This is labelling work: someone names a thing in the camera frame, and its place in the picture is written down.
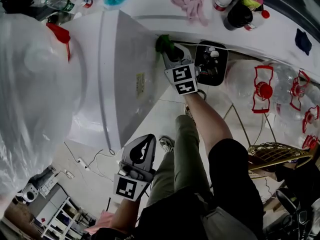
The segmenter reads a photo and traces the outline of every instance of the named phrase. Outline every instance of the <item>khaki pants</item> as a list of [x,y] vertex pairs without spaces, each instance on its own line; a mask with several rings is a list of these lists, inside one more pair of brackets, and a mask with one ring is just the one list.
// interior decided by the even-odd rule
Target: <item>khaki pants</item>
[[174,153],[164,155],[154,176],[147,206],[185,187],[191,187],[196,193],[210,193],[194,121],[187,115],[180,115],[175,120],[175,129]]

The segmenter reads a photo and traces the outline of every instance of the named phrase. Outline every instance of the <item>black tray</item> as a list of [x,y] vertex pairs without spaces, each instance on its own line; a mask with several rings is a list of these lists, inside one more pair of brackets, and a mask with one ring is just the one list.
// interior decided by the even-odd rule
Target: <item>black tray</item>
[[[218,42],[201,41],[199,44],[226,48]],[[227,50],[215,48],[219,52],[219,57],[213,58],[206,52],[207,46],[200,45],[196,47],[194,60],[194,65],[199,69],[197,82],[208,86],[219,86],[225,79],[229,53]]]

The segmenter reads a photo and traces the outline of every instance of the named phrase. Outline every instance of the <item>white plastic bag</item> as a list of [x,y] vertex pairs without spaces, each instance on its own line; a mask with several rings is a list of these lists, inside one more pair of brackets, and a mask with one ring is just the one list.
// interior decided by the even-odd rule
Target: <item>white plastic bag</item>
[[34,18],[0,17],[0,218],[52,163],[72,122],[65,44]]

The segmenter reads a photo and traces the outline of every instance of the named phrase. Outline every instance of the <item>floor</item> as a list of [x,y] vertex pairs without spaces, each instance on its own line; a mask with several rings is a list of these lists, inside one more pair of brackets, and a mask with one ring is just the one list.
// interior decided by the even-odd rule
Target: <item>floor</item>
[[[199,88],[207,93],[207,102],[224,117],[231,106],[231,102],[225,93],[224,86],[207,86],[199,84]],[[170,86],[128,142],[149,133],[154,134],[157,139],[162,135],[168,135],[174,139],[174,121],[177,116],[184,113],[184,105],[184,98],[178,96]],[[246,128],[250,142],[254,143],[261,130],[262,116],[245,113],[245,111],[239,109],[238,112]],[[249,146],[248,141],[234,110],[230,111],[225,120],[230,127],[234,139],[247,148]],[[272,141],[272,135],[270,130],[265,128],[263,124],[262,132],[256,143],[259,144],[267,141]],[[89,164],[94,159],[95,154],[99,152],[96,148],[85,146],[71,140],[66,140],[65,143],[76,159],[82,158],[87,164]],[[209,175],[209,163],[206,157],[204,143],[201,138],[199,150],[204,168],[207,175]],[[121,160],[122,152],[120,151],[114,157],[106,150],[103,150],[101,153],[110,157],[98,155],[96,160],[89,166],[90,170],[87,171],[79,163],[76,163],[66,145],[62,144],[59,146],[52,163],[58,171],[64,171],[66,169],[74,175],[74,178],[69,179],[65,174],[60,173],[58,175],[58,182],[77,205],[96,218],[100,216],[102,210],[107,208],[109,197],[111,197],[109,207],[109,211],[111,212],[115,212],[121,202],[121,198],[113,195],[112,179],[114,174],[118,172],[118,162]],[[163,150],[160,145],[157,145],[153,166],[154,169],[159,167],[163,156]],[[254,183],[263,202],[269,199],[271,194],[273,194],[281,184],[271,178],[267,178],[267,180],[255,179]],[[245,193],[235,193],[235,200],[237,199],[237,195],[245,195]],[[147,195],[143,195],[140,212],[146,206],[147,200]]]

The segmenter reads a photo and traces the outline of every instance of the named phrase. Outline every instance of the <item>person's arm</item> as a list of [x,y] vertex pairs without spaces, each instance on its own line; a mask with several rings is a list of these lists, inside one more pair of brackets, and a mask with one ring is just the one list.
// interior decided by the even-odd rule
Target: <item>person's arm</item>
[[130,201],[124,198],[116,210],[109,227],[124,234],[129,234],[136,227],[139,206],[140,199]]
[[226,122],[197,93],[184,95],[205,145],[207,155],[223,139],[233,139]]

